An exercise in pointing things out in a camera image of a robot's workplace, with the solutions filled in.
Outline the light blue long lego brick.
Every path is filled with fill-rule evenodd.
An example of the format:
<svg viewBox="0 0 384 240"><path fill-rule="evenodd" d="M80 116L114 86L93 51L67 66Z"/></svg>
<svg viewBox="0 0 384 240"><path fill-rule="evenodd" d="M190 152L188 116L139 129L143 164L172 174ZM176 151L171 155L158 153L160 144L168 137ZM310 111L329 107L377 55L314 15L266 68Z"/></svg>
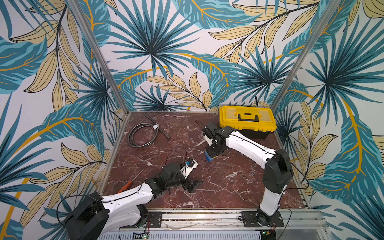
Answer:
<svg viewBox="0 0 384 240"><path fill-rule="evenodd" d="M207 152L205 152L205 158L207 162L211 162L213 160L213 158L210 157L210 155Z"/></svg>

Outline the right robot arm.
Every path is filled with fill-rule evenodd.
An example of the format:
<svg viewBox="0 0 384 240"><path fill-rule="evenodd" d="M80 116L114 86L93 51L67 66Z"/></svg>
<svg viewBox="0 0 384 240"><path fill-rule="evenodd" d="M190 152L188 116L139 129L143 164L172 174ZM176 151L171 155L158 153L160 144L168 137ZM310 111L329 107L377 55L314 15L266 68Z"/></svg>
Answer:
<svg viewBox="0 0 384 240"><path fill-rule="evenodd" d="M257 210L257 222L262 227L271 225L273 217L278 215L283 192L294 176L289 154L282 149L276 151L262 146L230 126L219 128L210 123L204 126L203 136L208 143L208 161L232 149L248 157L264 170L265 191Z"/></svg>

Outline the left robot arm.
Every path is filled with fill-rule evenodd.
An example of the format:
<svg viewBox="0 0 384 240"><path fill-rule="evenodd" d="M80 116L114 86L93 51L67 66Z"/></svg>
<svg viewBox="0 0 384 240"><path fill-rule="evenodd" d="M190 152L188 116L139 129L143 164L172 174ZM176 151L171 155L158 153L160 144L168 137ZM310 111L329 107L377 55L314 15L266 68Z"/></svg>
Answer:
<svg viewBox="0 0 384 240"><path fill-rule="evenodd" d="M109 196L97 192L87 195L62 225L71 240L96 240L102 234L125 226L139 228L149 220L147 203L178 186L193 193L203 183L188 178L197 166L198 163L192 159L184 164L171 163L136 188Z"/></svg>

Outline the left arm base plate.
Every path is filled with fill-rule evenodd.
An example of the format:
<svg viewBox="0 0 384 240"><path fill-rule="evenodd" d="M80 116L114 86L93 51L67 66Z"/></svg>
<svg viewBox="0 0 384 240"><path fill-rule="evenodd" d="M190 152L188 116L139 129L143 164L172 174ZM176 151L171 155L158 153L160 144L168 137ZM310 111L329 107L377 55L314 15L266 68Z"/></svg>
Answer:
<svg viewBox="0 0 384 240"><path fill-rule="evenodd" d="M134 224L136 228L155 228L159 229L162 226L163 212L148 212L139 218Z"/></svg>

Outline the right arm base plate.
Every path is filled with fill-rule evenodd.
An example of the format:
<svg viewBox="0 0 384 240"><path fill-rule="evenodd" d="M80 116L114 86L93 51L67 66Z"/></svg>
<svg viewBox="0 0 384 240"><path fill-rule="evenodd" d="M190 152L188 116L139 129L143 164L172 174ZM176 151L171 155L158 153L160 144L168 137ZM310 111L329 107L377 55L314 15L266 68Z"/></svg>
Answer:
<svg viewBox="0 0 384 240"><path fill-rule="evenodd" d="M285 226L279 211L275 212L272 216L259 213L258 211L243 211L238 219L244 224L245 228L274 228Z"/></svg>

